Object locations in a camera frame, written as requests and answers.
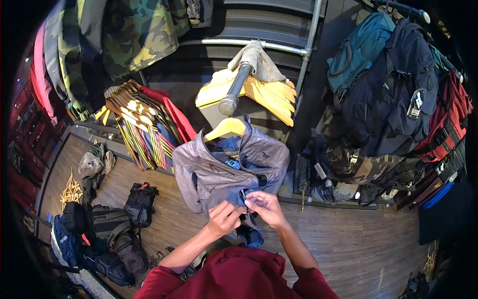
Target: red jacket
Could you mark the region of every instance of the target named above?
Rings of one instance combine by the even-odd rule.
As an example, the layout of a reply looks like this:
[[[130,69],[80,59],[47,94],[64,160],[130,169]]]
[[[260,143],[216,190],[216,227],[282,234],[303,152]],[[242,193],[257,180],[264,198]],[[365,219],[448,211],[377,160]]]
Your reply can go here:
[[[149,272],[136,299],[149,298],[317,298],[337,299],[318,269],[287,286],[285,259],[262,249],[229,247],[213,253],[188,281],[166,267]]]

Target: person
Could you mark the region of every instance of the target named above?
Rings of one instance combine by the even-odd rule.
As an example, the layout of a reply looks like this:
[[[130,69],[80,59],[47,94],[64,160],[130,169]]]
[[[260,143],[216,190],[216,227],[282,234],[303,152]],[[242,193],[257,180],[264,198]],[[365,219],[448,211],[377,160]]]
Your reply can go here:
[[[276,230],[299,279],[292,289],[282,278],[285,259],[258,248],[230,246],[213,252],[186,282],[178,275],[210,244],[240,226],[246,212],[228,201],[209,210],[209,223],[178,246],[147,275],[136,299],[149,298],[317,298],[338,296],[320,273],[317,261],[282,213],[277,196],[262,191],[246,196],[245,205]]]

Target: store floor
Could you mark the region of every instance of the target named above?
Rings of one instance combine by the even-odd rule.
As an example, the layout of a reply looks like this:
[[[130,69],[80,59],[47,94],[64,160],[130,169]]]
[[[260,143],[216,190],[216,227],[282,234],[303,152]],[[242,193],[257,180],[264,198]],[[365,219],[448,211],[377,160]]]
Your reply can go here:
[[[74,136],[68,138],[45,189],[42,218],[45,219],[48,212],[62,213],[60,194],[65,189],[71,167],[79,182],[78,164],[88,147],[88,143]],[[141,231],[148,255],[158,250],[164,252],[167,246],[178,246],[207,223],[204,215],[194,214],[185,206],[174,177],[157,171],[143,173],[121,158],[105,177],[92,204],[123,207],[135,182],[149,182],[159,190],[152,224]],[[282,209],[340,298],[397,298],[406,287],[410,272],[421,270],[426,261],[428,246],[418,245],[418,214],[415,211],[306,206],[300,213],[300,206],[287,203],[282,204]],[[265,239],[262,249],[286,257],[277,234],[262,221],[259,223]],[[49,240],[49,230],[42,225],[39,237]],[[297,279],[288,260],[283,277],[290,286]],[[132,298],[137,290],[109,284],[125,298]]]

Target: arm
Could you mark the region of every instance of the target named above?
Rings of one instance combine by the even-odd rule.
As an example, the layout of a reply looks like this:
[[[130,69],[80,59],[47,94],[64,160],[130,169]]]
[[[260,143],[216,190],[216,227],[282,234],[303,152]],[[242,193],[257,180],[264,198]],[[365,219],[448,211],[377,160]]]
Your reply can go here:
[[[299,277],[292,289],[302,298],[338,299],[318,270],[317,261],[284,217],[277,196],[255,191],[247,195],[245,204],[277,231],[285,253]]]
[[[177,274],[183,272],[209,244],[239,227],[239,215],[245,212],[244,207],[238,207],[227,201],[210,209],[209,223],[152,269],[134,297],[136,299],[166,298],[180,288],[184,282],[177,277]]]
[[[298,277],[301,277],[310,268],[319,268],[307,246],[286,220],[277,196],[262,191],[251,192],[247,195],[245,204],[277,231],[285,253]]]
[[[238,207],[228,201],[223,201],[210,209],[209,223],[198,234],[168,254],[159,265],[170,268],[178,274],[183,272],[206,247],[238,228],[239,215],[245,212],[244,207]]]

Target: red backpack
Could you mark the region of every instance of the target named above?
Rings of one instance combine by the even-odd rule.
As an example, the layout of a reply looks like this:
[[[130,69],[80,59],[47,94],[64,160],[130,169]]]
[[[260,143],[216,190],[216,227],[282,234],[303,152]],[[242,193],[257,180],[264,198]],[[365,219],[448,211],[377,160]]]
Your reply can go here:
[[[467,132],[470,99],[453,70],[439,82],[436,111],[430,118],[428,136],[412,151],[424,162],[439,161],[448,155]]]

